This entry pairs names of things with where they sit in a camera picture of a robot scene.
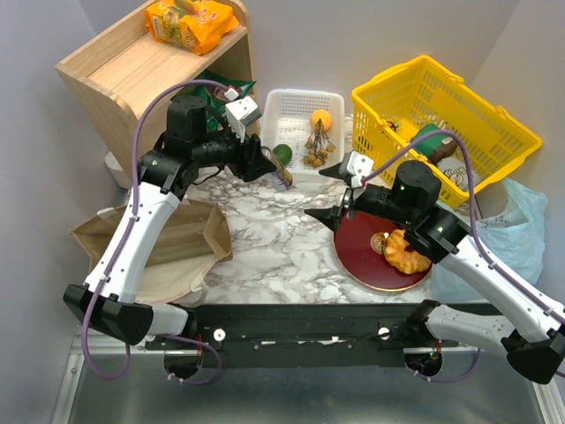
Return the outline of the light blue plastic bag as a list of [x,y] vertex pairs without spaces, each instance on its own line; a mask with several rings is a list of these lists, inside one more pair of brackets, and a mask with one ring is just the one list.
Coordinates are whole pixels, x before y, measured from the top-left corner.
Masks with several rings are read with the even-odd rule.
[[[543,270],[547,197],[509,178],[502,180],[502,186],[507,206],[496,216],[478,220],[478,235],[484,247],[535,285]],[[462,278],[441,266],[432,269],[431,293],[442,303],[482,299]]]

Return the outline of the blue silver drink can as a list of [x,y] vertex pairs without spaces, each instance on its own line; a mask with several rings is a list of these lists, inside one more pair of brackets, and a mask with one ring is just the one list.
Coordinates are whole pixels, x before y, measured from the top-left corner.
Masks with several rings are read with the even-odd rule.
[[261,148],[262,154],[275,166],[270,179],[277,191],[287,191],[293,187],[293,177],[278,156],[267,147]]

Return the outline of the glazed ring doughnut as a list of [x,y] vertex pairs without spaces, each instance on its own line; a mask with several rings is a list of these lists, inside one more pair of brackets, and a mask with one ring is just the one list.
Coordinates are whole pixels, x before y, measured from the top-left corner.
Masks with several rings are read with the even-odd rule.
[[384,249],[385,260],[405,275],[428,270],[432,262],[413,250],[404,234],[405,230],[394,230],[388,234]]

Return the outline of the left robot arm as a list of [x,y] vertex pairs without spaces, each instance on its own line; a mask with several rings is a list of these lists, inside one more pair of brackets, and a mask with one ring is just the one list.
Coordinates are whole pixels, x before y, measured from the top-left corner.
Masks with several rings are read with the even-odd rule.
[[177,349],[196,336],[182,307],[153,307],[136,298],[143,269],[164,225],[177,209],[202,168],[229,168],[245,182],[275,166],[263,155],[260,137],[246,129],[261,116],[250,96],[225,106],[226,121],[210,132],[213,109],[196,96],[171,101],[166,127],[154,148],[138,162],[138,180],[106,251],[83,284],[70,284],[63,301],[84,329],[95,329],[128,345],[146,336],[165,335]]

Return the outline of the green avocado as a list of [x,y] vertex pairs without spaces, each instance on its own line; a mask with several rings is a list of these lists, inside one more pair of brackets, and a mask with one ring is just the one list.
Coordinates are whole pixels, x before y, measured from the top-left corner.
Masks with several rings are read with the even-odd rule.
[[293,156],[292,148],[286,144],[278,144],[273,148],[273,153],[283,166],[290,164]]

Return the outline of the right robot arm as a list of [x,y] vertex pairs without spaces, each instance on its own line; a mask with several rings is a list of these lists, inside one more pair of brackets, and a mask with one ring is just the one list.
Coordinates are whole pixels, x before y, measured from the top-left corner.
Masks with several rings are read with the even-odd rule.
[[340,205],[306,214],[331,231],[360,211],[402,225],[411,250],[462,278],[497,310],[478,315],[437,301],[421,302],[407,319],[415,345],[454,341],[497,353],[522,377],[551,382],[564,360],[564,306],[523,280],[482,245],[475,230],[438,205],[440,180],[420,161],[401,163],[391,188],[348,187]]

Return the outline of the orange snack packet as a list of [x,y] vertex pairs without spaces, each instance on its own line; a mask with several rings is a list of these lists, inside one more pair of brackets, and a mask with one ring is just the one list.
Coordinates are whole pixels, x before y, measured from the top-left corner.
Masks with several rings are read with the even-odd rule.
[[157,1],[145,9],[146,28],[167,42],[202,56],[239,25],[233,9],[216,1]]

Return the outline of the orange fruit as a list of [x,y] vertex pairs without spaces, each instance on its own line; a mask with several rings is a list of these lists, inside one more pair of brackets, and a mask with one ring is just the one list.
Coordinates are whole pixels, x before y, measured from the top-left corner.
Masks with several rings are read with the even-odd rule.
[[327,133],[332,126],[332,116],[324,109],[315,110],[310,116],[310,126],[313,130],[316,130],[321,124],[321,128]]

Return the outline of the brown longan fruit bunch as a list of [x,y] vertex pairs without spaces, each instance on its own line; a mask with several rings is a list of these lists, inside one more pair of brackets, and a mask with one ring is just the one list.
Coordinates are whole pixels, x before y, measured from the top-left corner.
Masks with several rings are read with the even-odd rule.
[[330,141],[328,134],[321,128],[312,130],[305,143],[306,155],[303,164],[310,165],[314,169],[325,165],[330,153],[335,151],[335,145]]

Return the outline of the brown paper bag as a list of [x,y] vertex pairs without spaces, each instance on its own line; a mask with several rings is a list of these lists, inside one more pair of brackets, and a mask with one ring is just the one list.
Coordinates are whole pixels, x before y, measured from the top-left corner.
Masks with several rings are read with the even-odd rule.
[[230,228],[218,205],[184,200],[164,225],[140,275],[140,304],[204,303],[205,276],[218,262],[232,259]]

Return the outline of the green snack packet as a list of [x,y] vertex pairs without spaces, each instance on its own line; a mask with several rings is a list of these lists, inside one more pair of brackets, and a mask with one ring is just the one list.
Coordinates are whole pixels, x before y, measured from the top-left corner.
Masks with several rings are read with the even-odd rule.
[[[250,94],[255,86],[255,80],[219,79],[227,87],[234,87],[241,96]],[[177,96],[192,95],[204,99],[208,105],[220,110],[229,101],[223,91],[218,87],[194,86],[184,87],[177,92]]]

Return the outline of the wooden shelf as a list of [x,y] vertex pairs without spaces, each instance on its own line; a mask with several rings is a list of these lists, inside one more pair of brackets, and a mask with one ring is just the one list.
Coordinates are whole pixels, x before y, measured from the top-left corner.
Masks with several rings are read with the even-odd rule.
[[155,41],[138,7],[56,65],[125,174],[132,173],[132,141],[147,105],[165,89],[206,69],[231,80],[253,80],[248,11],[231,1],[238,27],[198,56]]

